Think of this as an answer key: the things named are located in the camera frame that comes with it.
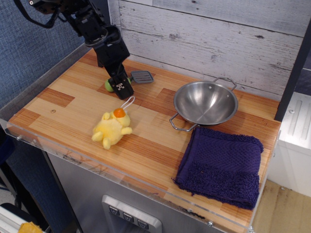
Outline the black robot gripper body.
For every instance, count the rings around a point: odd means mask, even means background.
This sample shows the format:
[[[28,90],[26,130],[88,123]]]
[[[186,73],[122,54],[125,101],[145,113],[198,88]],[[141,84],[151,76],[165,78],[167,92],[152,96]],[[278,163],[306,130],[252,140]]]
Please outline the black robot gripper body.
[[[121,74],[122,63],[130,53],[116,26],[104,27],[102,34],[92,41],[92,47],[111,77]]]

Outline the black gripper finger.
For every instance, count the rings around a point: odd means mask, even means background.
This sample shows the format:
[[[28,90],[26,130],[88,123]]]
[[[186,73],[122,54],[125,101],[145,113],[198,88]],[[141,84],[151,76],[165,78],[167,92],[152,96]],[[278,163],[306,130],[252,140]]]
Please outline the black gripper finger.
[[[120,98],[120,99],[125,99],[125,84],[124,84],[125,79],[124,78],[120,78],[120,77],[116,77],[116,78],[110,78],[108,80],[111,88],[113,89],[113,91],[116,93],[116,95]]]
[[[117,75],[116,88],[120,99],[129,98],[134,94],[134,90],[125,73]]]

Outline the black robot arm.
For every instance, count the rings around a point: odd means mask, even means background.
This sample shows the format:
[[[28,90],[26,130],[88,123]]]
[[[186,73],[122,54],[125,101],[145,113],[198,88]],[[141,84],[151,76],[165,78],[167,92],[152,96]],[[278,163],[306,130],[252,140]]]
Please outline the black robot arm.
[[[130,55],[120,30],[112,25],[109,6],[106,0],[30,0],[28,3],[38,12],[51,15],[50,20],[42,24],[32,19],[21,1],[15,5],[31,23],[50,29],[61,18],[68,22],[85,39],[85,45],[95,50],[98,65],[104,67],[110,78],[108,83],[116,95],[124,100],[133,95],[123,61]]]

